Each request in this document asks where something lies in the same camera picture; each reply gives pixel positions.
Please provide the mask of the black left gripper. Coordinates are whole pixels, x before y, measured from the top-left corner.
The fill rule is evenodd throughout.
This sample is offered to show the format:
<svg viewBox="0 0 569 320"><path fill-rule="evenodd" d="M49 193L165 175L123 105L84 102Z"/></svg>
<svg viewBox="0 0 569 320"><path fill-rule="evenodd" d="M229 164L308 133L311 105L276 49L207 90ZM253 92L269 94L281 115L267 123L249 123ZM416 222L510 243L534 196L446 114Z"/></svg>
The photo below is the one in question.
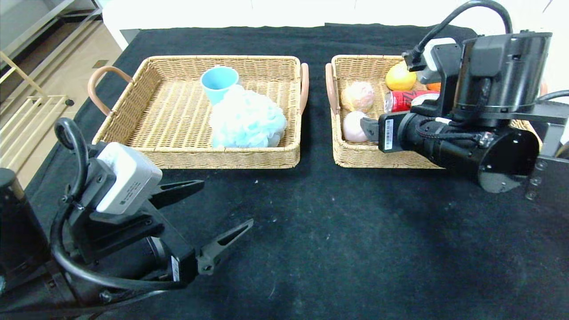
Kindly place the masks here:
<svg viewBox="0 0 569 320"><path fill-rule="evenodd" d="M196 252L160 209L203 190L205 181L159 184L137 210L100 213L99 260L102 286L186 286L199 275L213 275L235 243L253 226L250 219L217 235Z"/></svg>

